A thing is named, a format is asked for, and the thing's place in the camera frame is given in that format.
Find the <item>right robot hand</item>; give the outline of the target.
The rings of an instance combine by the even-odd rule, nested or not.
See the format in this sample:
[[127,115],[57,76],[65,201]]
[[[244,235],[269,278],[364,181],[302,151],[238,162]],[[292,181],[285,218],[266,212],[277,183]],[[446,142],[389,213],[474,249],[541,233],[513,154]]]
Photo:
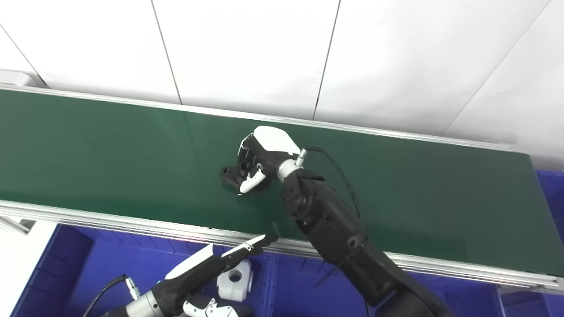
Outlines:
[[302,150],[288,133],[272,126],[258,126],[240,144],[237,165],[244,177],[238,193],[258,188],[268,178],[284,183],[295,170],[302,168]]

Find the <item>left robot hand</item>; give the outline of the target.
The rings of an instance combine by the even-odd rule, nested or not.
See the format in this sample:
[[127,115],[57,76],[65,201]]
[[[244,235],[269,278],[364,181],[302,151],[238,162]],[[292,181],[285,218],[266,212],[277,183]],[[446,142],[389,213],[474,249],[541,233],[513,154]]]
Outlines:
[[226,251],[215,254],[213,243],[182,261],[151,289],[148,297],[155,317],[253,317],[254,309],[228,305],[199,294],[213,278],[235,269],[248,255],[262,254],[263,247],[278,240],[276,234],[254,237]]

